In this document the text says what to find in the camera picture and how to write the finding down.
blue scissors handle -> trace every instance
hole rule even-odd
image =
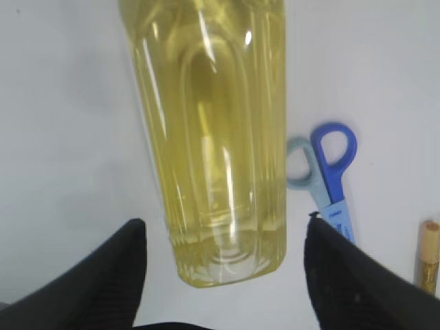
[[[308,190],[318,209],[325,208],[331,203],[330,196],[325,188],[325,182],[322,178],[314,150],[307,139],[297,137],[288,141],[287,156],[291,155],[298,149],[304,150],[307,163],[309,164],[310,173],[305,179],[291,179],[288,177],[287,186],[295,190]]]
[[[333,132],[341,132],[346,136],[347,149],[341,159],[335,164],[330,165],[325,159],[324,150],[322,149],[322,139],[327,134]],[[310,135],[310,142],[315,151],[325,184],[327,185],[330,200],[332,203],[338,203],[345,198],[342,189],[342,174],[354,160],[358,150],[356,136],[347,126],[339,122],[330,122],[315,129]]]

white surface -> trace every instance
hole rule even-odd
[[[344,187],[361,248],[413,279],[419,222],[440,211],[440,8],[418,0],[287,0],[288,131],[357,133]],[[288,253],[262,278],[178,279],[115,1],[0,2],[0,300],[78,262],[131,217],[148,222],[136,324],[318,329],[303,271],[306,192],[287,193]]]

label on scissors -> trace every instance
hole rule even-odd
[[[328,223],[335,228],[343,237],[355,243],[353,228],[351,227],[349,208],[345,199],[331,204],[319,211]]]

scissors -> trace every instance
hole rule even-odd
[[[341,132],[346,136],[347,148],[341,159],[330,165],[325,159],[322,139],[333,132]],[[304,150],[310,172],[304,179],[287,178],[287,187],[308,190],[324,219],[354,243],[353,228],[342,189],[342,174],[358,150],[355,134],[339,122],[329,122],[315,129],[310,135],[310,141],[303,137],[288,141],[287,156],[298,149]]]

cooking oil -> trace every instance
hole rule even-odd
[[[120,0],[180,277],[274,271],[286,250],[283,0]]]

